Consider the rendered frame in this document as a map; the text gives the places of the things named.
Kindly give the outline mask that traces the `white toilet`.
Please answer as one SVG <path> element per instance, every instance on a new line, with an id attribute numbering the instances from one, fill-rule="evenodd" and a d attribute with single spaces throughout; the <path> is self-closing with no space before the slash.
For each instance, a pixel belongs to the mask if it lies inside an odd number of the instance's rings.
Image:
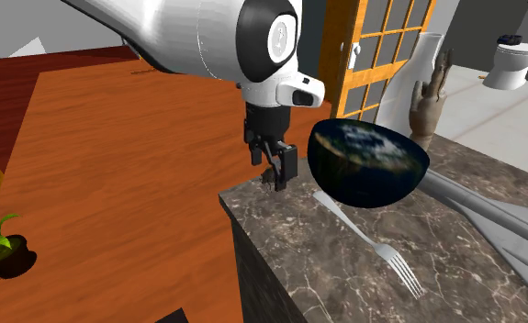
<path id="1" fill-rule="evenodd" d="M 521 25 L 515 32 L 521 36 L 519 44 L 501 43 L 496 48 L 493 68 L 483 84 L 497 90 L 515 90 L 526 83 L 528 73 L 528 6 Z"/>

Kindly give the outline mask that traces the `silver fork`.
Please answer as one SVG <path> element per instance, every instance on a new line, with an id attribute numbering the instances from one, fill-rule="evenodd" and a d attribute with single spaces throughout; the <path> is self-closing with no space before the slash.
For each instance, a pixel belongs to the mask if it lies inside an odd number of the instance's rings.
<path id="1" fill-rule="evenodd" d="M 356 235 L 363 241 L 369 244 L 374 252 L 394 270 L 400 281 L 404 283 L 410 290 L 411 294 L 419 299 L 423 296 L 424 290 L 415 276 L 412 269 L 409 267 L 404 258 L 397 250 L 385 243 L 376 243 L 366 236 L 366 234 L 359 229 L 351 219 L 344 214 L 340 207 L 323 191 L 317 191 L 312 196 L 323 206 L 327 207 L 334 215 L 336 215 L 347 227 L 349 227 Z"/>

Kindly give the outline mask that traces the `dark earth-print bowl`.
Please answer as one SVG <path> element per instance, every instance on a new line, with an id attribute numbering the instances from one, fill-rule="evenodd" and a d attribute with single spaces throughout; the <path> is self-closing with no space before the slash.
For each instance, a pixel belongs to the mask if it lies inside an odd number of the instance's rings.
<path id="1" fill-rule="evenodd" d="M 359 208 L 398 202 L 417 187 L 430 166 L 427 152 L 411 139 L 346 118 L 324 119 L 313 126 L 307 159 L 322 191 Z"/>

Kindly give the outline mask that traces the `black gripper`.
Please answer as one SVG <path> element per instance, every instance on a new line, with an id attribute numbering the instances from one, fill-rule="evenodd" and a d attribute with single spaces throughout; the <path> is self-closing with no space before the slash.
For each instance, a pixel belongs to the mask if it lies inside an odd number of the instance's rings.
<path id="1" fill-rule="evenodd" d="M 290 125 L 290 106 L 264 107 L 246 104 L 244 119 L 244 142 L 249 143 L 257 136 L 270 139 L 276 144 L 264 141 L 264 154 L 270 167 L 263 172 L 265 183 L 274 183 L 277 192 L 286 189 L 287 182 L 298 176 L 298 148 L 281 141 Z M 262 163 L 262 149 L 258 141 L 250 143 L 251 164 Z"/>

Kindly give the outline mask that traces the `wooden mannequin hand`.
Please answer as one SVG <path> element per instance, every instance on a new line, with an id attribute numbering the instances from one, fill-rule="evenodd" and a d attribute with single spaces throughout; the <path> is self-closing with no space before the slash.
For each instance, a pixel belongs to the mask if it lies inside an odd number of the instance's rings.
<path id="1" fill-rule="evenodd" d="M 453 49 L 439 53 L 435 59 L 431 80 L 426 83 L 417 81 L 414 84 L 410 112 L 410 139 L 428 150 L 442 114 L 447 98 L 444 85 L 453 66 Z"/>

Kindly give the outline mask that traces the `orange door with glass panes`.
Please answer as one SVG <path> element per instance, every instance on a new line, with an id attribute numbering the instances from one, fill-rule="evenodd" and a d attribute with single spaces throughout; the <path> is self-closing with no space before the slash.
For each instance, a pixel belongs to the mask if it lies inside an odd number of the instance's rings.
<path id="1" fill-rule="evenodd" d="M 327 0 L 319 79 L 331 116 L 373 122 L 437 0 Z"/>

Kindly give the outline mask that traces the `grey model rocket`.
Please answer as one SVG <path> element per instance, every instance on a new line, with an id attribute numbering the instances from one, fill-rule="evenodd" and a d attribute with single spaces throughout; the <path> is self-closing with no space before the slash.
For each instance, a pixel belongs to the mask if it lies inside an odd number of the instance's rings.
<path id="1" fill-rule="evenodd" d="M 465 216 L 528 286 L 528 207 L 486 198 L 431 170 L 418 188 Z"/>

